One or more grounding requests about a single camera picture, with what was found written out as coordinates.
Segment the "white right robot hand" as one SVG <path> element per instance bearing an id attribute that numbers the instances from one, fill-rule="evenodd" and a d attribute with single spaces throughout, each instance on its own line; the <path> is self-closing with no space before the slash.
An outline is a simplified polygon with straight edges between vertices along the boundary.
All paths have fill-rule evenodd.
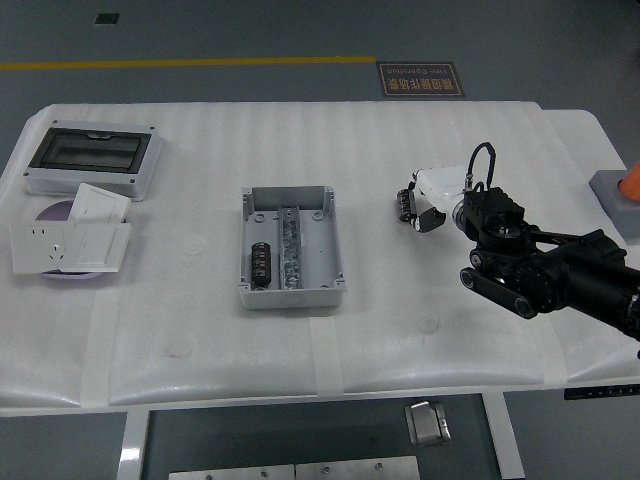
<path id="1" fill-rule="evenodd" d="M 433 231 L 447 220 L 462 228 L 465 175 L 463 166 L 419 169 L 412 174 L 409 223 L 416 231 Z"/>

